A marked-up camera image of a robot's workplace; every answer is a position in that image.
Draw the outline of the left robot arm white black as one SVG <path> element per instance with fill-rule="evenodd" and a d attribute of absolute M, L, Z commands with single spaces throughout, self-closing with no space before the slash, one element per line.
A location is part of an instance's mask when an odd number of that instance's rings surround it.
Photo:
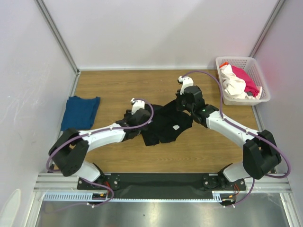
<path fill-rule="evenodd" d="M 93 163 L 85 161 L 90 151 L 112 143 L 131 140 L 148 128 L 152 121 L 154 110 L 140 108 L 132 113 L 127 110 L 124 118 L 107 127 L 90 131 L 67 129 L 49 150 L 47 170 L 51 172 L 50 163 L 54 162 L 63 176 L 77 176 L 88 182 L 93 189 L 104 185 L 104 174 Z"/>

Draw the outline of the black t shirt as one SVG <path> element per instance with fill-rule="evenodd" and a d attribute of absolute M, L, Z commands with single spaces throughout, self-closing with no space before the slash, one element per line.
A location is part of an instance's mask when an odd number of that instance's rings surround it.
<path fill-rule="evenodd" d="M 164 106 L 145 103 L 144 109 L 153 114 L 152 120 L 147 124 L 148 129 L 146 131 L 125 132 L 124 140 L 142 135 L 146 146 L 170 143 L 176 141 L 182 132 L 192 127 L 192 117 L 177 110 L 176 100 L 172 100 Z"/>

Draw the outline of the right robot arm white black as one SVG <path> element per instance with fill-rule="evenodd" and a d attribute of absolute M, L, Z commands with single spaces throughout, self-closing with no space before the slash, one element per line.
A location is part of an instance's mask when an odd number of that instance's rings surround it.
<path fill-rule="evenodd" d="M 242 178 L 259 180 L 281 163 L 281 155 L 275 149 L 276 142 L 271 132 L 244 127 L 215 106 L 206 104 L 198 86 L 177 90 L 176 102 L 177 110 L 188 111 L 196 123 L 222 134 L 242 148 L 242 161 L 229 164 L 218 173 L 218 185 L 223 190 L 231 189 Z"/>

